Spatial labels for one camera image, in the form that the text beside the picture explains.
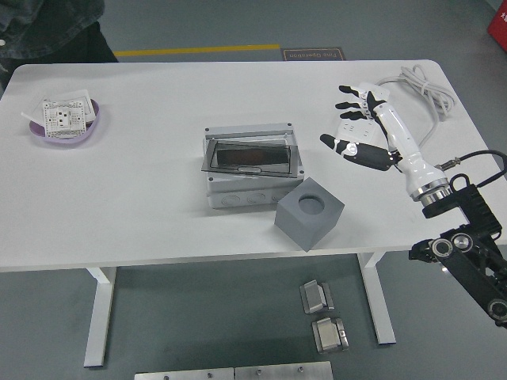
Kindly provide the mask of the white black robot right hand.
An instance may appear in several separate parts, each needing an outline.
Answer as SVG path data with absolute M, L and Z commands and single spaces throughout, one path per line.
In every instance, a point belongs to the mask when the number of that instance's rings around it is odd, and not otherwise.
M 320 140 L 345 160 L 368 168 L 387 171 L 396 166 L 406 178 L 406 192 L 415 202 L 428 205 L 450 194 L 448 178 L 443 170 L 430 165 L 395 108 L 371 90 L 340 85 L 343 93 L 357 98 L 354 103 L 341 102 L 343 120 L 372 120 L 382 129 L 387 148 L 339 139 L 322 134 Z

